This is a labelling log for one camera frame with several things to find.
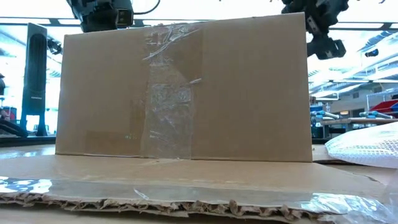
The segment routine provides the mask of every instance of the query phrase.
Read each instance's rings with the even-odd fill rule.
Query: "black tower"
[[[45,84],[47,69],[47,29],[27,25],[26,64],[22,97],[21,128],[26,129],[26,116],[40,116],[36,136],[46,136]]]

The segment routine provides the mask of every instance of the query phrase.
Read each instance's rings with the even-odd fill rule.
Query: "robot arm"
[[[83,32],[115,30],[132,26],[133,16],[152,12],[134,12],[131,0],[67,0]],[[315,54],[320,60],[343,57],[346,49],[341,40],[328,37],[329,27],[335,25],[340,12],[347,10],[348,0],[282,0],[282,13],[305,13],[307,31],[313,40],[307,43],[307,56]]]
[[[348,0],[282,0],[285,7],[282,13],[305,13],[305,26],[313,35],[307,43],[307,56],[315,54],[318,59],[325,60],[343,57],[346,49],[341,40],[328,37],[329,27],[335,25],[340,12],[348,9]]]

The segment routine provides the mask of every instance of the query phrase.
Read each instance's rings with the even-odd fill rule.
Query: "white netting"
[[[368,166],[398,168],[398,122],[350,131],[326,144],[331,157]]]

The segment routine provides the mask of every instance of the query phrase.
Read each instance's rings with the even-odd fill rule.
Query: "blue object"
[[[392,109],[393,111],[398,112],[398,103],[392,105],[392,106],[391,106],[391,109]]]
[[[310,111],[321,111],[322,106],[310,106]]]

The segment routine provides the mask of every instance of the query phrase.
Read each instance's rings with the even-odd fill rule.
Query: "ceiling light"
[[[383,23],[363,23],[363,22],[338,22],[336,25],[331,26],[331,28],[342,28],[342,29],[377,29],[381,28]]]
[[[383,64],[395,63],[395,61],[397,60],[397,57],[398,56],[387,59],[387,60],[383,61]],[[364,68],[371,66],[371,64],[372,64],[372,62],[369,61],[367,64],[364,64],[360,67],[356,67],[348,72],[345,72],[341,75],[341,78],[351,78],[352,76],[356,75],[357,73],[362,72],[364,70]]]
[[[338,90],[338,93],[345,93],[345,92],[347,92],[347,91],[351,91],[351,90],[353,90],[353,89],[359,87],[360,85],[362,85],[362,84],[357,84],[357,85],[353,85],[353,86],[346,87],[346,88],[344,88],[344,89]]]
[[[397,74],[398,74],[398,68],[392,68],[392,69],[388,69],[383,72],[377,71],[375,74],[370,75],[366,78],[369,80],[379,80],[379,79],[390,77],[390,76],[397,75]]]
[[[328,96],[328,95],[332,95],[337,93],[336,91],[331,91],[331,90],[327,90],[327,91],[319,91],[318,93],[314,93],[311,96],[314,96],[316,98],[318,97],[324,97],[324,96]]]
[[[58,22],[62,25],[80,25],[78,19],[59,19]]]
[[[374,83],[398,83],[398,80],[373,80]]]
[[[8,23],[8,24],[51,24],[48,19],[29,19],[29,18],[0,18],[0,23]]]
[[[367,83],[369,80],[334,80],[335,83]]]
[[[326,98],[326,97],[318,98],[317,97],[317,100],[318,101],[330,101],[330,100],[339,100],[339,99],[338,98]]]

